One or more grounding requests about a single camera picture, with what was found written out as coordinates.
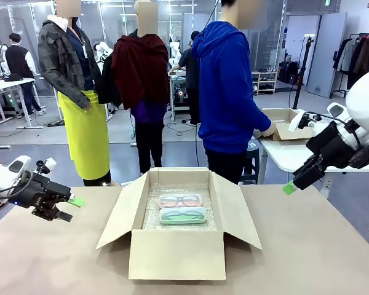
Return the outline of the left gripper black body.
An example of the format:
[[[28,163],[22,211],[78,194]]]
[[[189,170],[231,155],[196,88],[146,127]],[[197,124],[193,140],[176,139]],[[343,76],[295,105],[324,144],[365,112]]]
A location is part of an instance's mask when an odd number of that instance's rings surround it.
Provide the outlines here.
[[[9,203],[23,208],[34,207],[37,211],[48,212],[55,208],[56,185],[48,177],[33,175],[29,185],[22,184],[12,191]]]

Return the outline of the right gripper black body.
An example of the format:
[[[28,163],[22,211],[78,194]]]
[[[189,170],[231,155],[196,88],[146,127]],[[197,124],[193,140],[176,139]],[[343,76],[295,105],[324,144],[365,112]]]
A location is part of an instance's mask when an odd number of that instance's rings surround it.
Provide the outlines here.
[[[346,168],[355,154],[355,150],[342,139],[336,122],[330,122],[318,135],[310,138],[306,147],[313,155],[320,156],[321,168]]]

